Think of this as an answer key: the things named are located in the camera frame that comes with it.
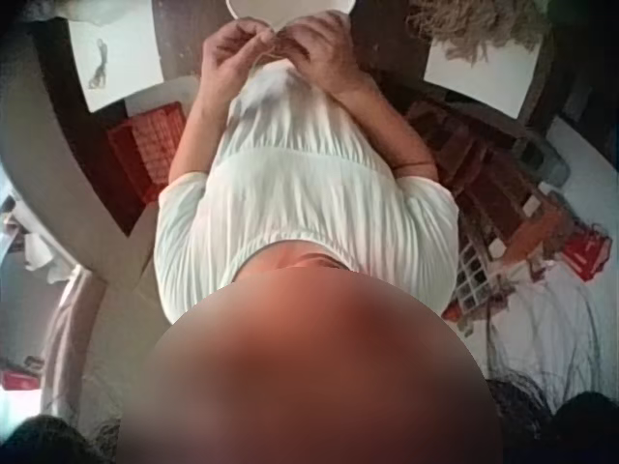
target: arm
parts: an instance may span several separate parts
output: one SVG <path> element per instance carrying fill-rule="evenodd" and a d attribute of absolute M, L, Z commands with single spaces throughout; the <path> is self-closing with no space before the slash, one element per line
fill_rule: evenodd
<path fill-rule="evenodd" d="M 327 12 L 303 17 L 284 30 L 283 40 L 284 54 L 351 114 L 396 177 L 438 180 L 427 145 L 359 69 L 348 16 Z"/>
<path fill-rule="evenodd" d="M 256 59 L 271 48 L 273 31 L 253 19 L 233 21 L 206 40 L 202 79 L 169 183 L 190 172 L 208 172 L 227 126 L 232 100 L 241 92 Z"/>

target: tangled fiber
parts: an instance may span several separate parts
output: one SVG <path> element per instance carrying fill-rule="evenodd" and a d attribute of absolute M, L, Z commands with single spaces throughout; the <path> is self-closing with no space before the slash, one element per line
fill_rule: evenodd
<path fill-rule="evenodd" d="M 449 42 L 447 57 L 471 63 L 487 58 L 487 45 L 509 40 L 532 50 L 547 24 L 534 0 L 410 0 L 408 24 L 418 34 Z"/>

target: woman's right hand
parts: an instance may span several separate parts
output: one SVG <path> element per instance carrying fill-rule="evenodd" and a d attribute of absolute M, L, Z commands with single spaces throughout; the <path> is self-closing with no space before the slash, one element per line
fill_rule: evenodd
<path fill-rule="evenodd" d="M 280 33 L 280 47 L 305 79 L 336 100 L 368 84 L 355 59 L 347 14 L 326 12 L 297 19 Z"/>

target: hand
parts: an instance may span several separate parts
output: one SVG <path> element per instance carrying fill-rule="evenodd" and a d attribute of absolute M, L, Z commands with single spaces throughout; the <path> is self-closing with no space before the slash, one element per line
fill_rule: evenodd
<path fill-rule="evenodd" d="M 280 33 L 280 48 L 305 79 L 336 99 L 368 83 L 355 59 L 347 14 L 297 19 Z"/>
<path fill-rule="evenodd" d="M 202 47 L 200 99 L 216 108 L 227 107 L 243 89 L 253 64 L 274 42 L 273 30 L 255 19 L 223 26 Z"/>

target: red basket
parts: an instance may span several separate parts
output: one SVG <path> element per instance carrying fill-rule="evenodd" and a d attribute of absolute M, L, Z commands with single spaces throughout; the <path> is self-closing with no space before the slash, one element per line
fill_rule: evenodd
<path fill-rule="evenodd" d="M 107 132 L 116 158 L 144 201 L 156 201 L 185 127 L 185 115 L 175 102 L 138 114 Z"/>

